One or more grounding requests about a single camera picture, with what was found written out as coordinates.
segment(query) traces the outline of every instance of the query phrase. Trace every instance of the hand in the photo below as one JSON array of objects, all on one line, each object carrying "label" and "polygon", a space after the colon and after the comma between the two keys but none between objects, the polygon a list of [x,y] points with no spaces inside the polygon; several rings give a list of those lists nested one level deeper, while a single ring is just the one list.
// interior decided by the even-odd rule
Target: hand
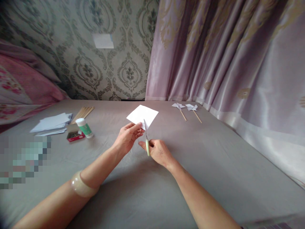
[{"label": "hand", "polygon": [[135,140],[143,135],[144,130],[141,129],[141,126],[141,122],[136,125],[131,122],[122,127],[113,147],[126,155],[131,150]]},{"label": "hand", "polygon": [[[172,156],[164,141],[152,139],[149,141],[149,144],[149,151],[151,157],[160,165],[169,169],[169,167],[176,162],[176,159]],[[141,141],[139,142],[139,145],[146,151],[145,142]]]}]

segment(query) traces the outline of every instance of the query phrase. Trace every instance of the wrist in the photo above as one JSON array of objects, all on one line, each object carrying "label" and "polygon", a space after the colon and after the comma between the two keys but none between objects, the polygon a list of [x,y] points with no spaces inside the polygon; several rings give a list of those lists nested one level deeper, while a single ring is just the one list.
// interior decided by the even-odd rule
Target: wrist
[{"label": "wrist", "polygon": [[127,154],[127,153],[124,152],[121,145],[113,144],[109,148],[109,150],[111,151],[111,153],[116,154],[118,156],[122,156],[122,157],[124,157]]},{"label": "wrist", "polygon": [[178,168],[180,166],[180,163],[175,159],[173,158],[171,160],[171,162],[167,163],[165,168],[170,172],[170,173],[173,173],[176,168]]}]

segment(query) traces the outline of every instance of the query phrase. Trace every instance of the green label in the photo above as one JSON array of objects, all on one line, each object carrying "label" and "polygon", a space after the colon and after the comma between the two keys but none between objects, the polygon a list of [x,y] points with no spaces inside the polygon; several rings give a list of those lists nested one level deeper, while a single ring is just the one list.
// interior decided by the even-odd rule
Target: green label
[{"label": "green label", "polygon": [[85,134],[85,135],[90,135],[92,133],[90,127],[88,126],[88,124],[79,127],[81,129],[81,131]]}]

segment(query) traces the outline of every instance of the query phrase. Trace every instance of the scissors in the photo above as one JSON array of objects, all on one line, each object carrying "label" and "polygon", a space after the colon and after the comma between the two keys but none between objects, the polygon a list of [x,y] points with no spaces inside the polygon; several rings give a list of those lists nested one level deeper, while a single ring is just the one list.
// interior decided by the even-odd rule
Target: scissors
[{"label": "scissors", "polygon": [[147,156],[150,156],[150,153],[149,153],[149,142],[148,142],[148,138],[147,138],[147,124],[146,124],[145,119],[144,119],[144,126],[145,126],[145,134],[146,134],[146,151],[147,151]]}]

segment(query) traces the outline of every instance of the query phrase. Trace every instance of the stack of white paper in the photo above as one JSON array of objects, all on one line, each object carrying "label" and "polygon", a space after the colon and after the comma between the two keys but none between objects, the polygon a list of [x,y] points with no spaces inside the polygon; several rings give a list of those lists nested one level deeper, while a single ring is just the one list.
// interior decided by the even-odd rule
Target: stack of white paper
[{"label": "stack of white paper", "polygon": [[72,114],[66,113],[47,117],[40,120],[40,122],[30,132],[39,132],[35,136],[48,136],[63,133],[66,131],[65,126],[70,123],[71,119]]}]

